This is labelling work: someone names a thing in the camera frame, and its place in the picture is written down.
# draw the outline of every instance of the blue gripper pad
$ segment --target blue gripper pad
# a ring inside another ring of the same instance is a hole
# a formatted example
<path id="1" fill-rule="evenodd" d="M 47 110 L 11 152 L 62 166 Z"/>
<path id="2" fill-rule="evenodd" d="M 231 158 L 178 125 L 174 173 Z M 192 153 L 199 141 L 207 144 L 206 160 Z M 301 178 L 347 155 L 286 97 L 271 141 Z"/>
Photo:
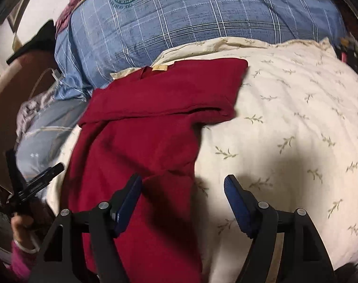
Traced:
<path id="1" fill-rule="evenodd" d="M 225 178 L 223 188 L 240 230 L 249 238 L 254 238 L 259 228 L 254 218 L 254 202 L 257 203 L 255 197 L 249 191 L 243 190 L 234 175 Z"/>
<path id="2" fill-rule="evenodd" d="M 141 190 L 142 178 L 140 176 L 137 176 L 133 181 L 129 192 L 126 195 L 123 204 L 117 212 L 117 216 L 115 218 L 117 222 L 115 232 L 117 235 L 120 235 L 127 229 L 134 208 L 136 207 L 137 201 L 140 198 Z"/>

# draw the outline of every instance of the person's arm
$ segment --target person's arm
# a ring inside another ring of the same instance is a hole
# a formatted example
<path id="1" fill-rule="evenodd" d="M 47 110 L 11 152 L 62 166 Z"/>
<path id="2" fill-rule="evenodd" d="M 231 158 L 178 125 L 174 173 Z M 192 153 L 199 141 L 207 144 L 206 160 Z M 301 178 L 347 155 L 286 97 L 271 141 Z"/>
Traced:
<path id="1" fill-rule="evenodd" d="M 27 229 L 32 223 L 33 219 L 26 215 L 16 214 L 11 220 L 13 241 L 12 264 L 9 269 L 24 282 L 29 278 L 37 255 L 37 250 Z"/>

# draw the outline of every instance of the blue plaid fabric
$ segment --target blue plaid fabric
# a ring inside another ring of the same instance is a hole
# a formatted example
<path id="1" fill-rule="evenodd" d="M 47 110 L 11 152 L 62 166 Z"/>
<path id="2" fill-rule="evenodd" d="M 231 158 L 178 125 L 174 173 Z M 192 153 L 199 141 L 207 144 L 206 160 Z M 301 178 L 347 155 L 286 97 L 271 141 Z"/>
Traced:
<path id="1" fill-rule="evenodd" d="M 280 43 L 346 33 L 330 0 L 86 0 L 58 35 L 56 99 L 86 97 L 110 73 L 150 65 L 164 50 L 235 36 Z"/>

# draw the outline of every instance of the white wall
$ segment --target white wall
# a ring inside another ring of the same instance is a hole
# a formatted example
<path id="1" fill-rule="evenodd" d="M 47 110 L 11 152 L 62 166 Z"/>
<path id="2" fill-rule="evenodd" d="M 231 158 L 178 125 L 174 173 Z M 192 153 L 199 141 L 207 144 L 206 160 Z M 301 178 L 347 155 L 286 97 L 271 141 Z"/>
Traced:
<path id="1" fill-rule="evenodd" d="M 29 41 L 49 20 L 55 22 L 69 0 L 30 0 L 23 14 L 17 35 L 22 44 Z M 13 54 L 14 35 L 7 20 L 0 25 L 0 74 L 6 67 L 6 60 Z"/>

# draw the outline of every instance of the bed sheet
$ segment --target bed sheet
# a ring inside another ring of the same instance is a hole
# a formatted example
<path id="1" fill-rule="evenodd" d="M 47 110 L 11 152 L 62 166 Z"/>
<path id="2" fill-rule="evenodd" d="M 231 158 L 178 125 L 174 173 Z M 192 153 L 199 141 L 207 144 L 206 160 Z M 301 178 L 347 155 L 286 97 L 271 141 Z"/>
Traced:
<path id="1" fill-rule="evenodd" d="M 335 269 L 358 261 L 358 75 L 328 39 L 271 45 L 221 37 L 167 50 L 152 66 L 229 57 L 249 63 L 237 116 L 202 129 L 195 164 L 193 224 L 205 281 L 235 282 L 251 244 L 223 191 L 228 174 L 275 209 L 306 209 Z M 58 183 L 48 191 L 56 213 Z M 282 240 L 267 282 L 275 282 Z"/>
<path id="2" fill-rule="evenodd" d="M 150 65 L 164 50 L 215 37 L 271 44 L 336 41 L 345 27 L 330 0 L 86 0 L 57 37 L 65 78 L 56 98 L 89 98 L 110 73 Z"/>

